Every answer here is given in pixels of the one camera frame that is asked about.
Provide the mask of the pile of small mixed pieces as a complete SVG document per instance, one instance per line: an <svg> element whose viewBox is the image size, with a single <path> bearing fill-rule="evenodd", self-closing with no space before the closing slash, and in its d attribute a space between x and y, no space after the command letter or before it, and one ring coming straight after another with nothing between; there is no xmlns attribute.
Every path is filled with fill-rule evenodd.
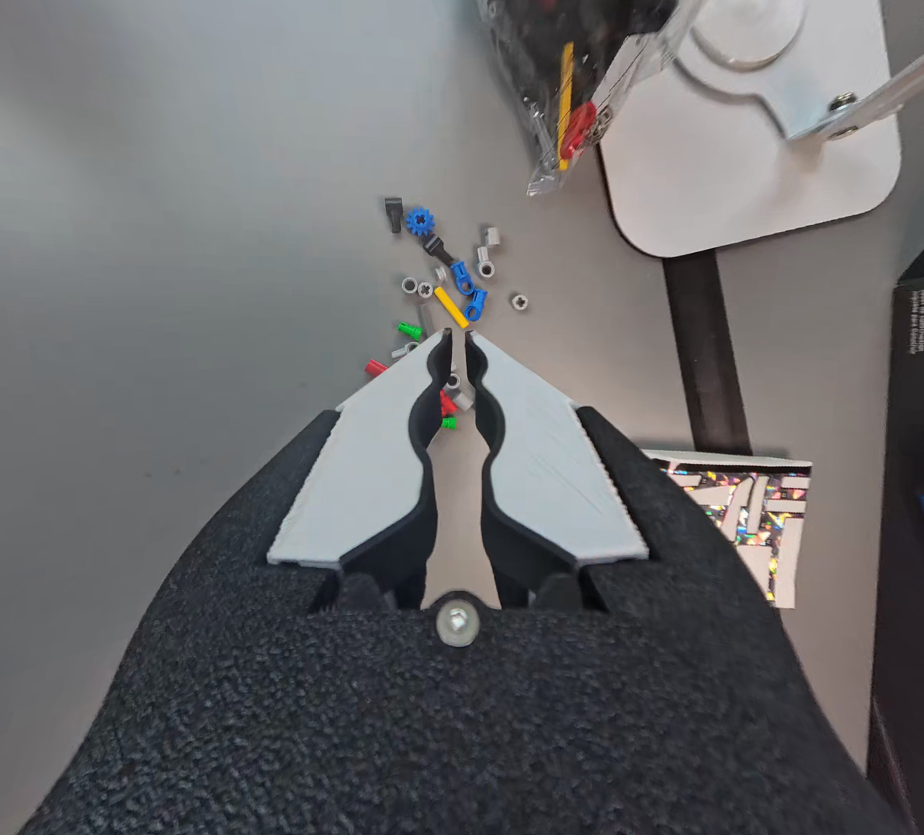
<svg viewBox="0 0 924 835"><path fill-rule="evenodd" d="M385 197L383 207L391 234L407 232L433 262L430 278L406 276L400 281L401 294L410 301L409 307L416 310L419 319L396 323L401 338L399 346L391 352L391 359L396 362L410 356L432 335L432 304L442 307L463 330L482 320L489 296L487 283L497 274L494 252L501 248L502 236L496 226L481 227L474 269L470 270L464 259L449 252L428 208L405 207L398 196Z"/></svg>

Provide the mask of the holographic sticker card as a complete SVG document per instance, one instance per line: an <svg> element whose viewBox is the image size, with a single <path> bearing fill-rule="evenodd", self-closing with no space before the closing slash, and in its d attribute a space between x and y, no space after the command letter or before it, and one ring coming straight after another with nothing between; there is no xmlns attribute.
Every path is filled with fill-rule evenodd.
<svg viewBox="0 0 924 835"><path fill-rule="evenodd" d="M716 452L644 452L735 546L771 606L792 610L812 463Z"/></svg>

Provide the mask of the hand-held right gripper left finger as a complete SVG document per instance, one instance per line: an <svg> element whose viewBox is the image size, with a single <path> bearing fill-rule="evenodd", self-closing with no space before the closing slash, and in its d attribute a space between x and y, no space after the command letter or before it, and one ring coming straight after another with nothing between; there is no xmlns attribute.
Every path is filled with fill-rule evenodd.
<svg viewBox="0 0 924 835"><path fill-rule="evenodd" d="M428 448L452 359L443 329L335 408L268 564L367 575L400 610L421 608L438 521Z"/></svg>

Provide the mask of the silver stand bracket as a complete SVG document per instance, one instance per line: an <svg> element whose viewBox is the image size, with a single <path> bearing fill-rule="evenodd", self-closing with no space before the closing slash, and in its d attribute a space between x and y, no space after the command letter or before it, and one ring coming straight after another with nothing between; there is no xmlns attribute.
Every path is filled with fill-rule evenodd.
<svg viewBox="0 0 924 835"><path fill-rule="evenodd" d="M890 77L879 0L710 0L678 61L787 141L851 135L922 94L922 58Z"/></svg>

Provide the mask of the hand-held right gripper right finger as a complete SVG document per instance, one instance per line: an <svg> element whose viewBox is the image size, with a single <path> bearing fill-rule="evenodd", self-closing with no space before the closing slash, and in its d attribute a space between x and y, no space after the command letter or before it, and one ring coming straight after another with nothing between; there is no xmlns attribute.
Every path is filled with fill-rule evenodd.
<svg viewBox="0 0 924 835"><path fill-rule="evenodd" d="M543 588L585 604L589 567L646 562L650 549L587 433L583 407L479 333L466 335L481 471L480 533L500 606Z"/></svg>

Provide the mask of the grey desk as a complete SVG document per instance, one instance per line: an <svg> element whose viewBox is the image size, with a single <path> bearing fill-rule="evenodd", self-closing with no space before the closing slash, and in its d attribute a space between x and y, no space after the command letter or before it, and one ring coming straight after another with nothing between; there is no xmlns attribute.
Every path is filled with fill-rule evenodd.
<svg viewBox="0 0 924 835"><path fill-rule="evenodd" d="M598 160L526 195L474 0L2 0L2 747L22 833L909 833L860 771L902 207L732 251L767 448L815 459L783 617L637 448L687 439L662 265ZM267 552L335 408L473 270L419 610ZM466 335L563 391L650 549L500 606Z"/></svg>

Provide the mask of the white monitor stand base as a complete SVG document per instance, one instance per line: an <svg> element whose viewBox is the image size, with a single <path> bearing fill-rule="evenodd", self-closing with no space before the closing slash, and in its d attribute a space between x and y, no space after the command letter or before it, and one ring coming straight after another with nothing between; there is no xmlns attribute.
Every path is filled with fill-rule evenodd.
<svg viewBox="0 0 924 835"><path fill-rule="evenodd" d="M684 256L861 215L892 192L898 111L848 136L787 141L757 102L686 77L683 44L632 91L600 147L617 226L634 247Z"/></svg>

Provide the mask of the black box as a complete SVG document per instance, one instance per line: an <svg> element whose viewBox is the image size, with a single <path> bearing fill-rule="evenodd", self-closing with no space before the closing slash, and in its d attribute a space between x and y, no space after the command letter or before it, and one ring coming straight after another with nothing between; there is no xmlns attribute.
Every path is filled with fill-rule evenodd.
<svg viewBox="0 0 924 835"><path fill-rule="evenodd" d="M868 772L923 830L923 255L895 286Z"/></svg>

